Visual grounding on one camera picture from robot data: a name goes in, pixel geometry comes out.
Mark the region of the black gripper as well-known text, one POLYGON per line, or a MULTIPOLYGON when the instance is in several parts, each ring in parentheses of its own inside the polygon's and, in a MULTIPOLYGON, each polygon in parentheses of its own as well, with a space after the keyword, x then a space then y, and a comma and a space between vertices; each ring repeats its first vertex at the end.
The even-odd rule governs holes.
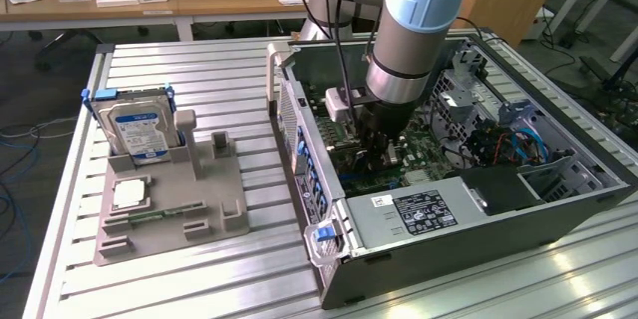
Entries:
POLYGON ((415 111, 415 103, 391 104, 370 102, 363 105, 357 118, 357 135, 369 154, 386 152, 391 140, 397 140, 415 111))

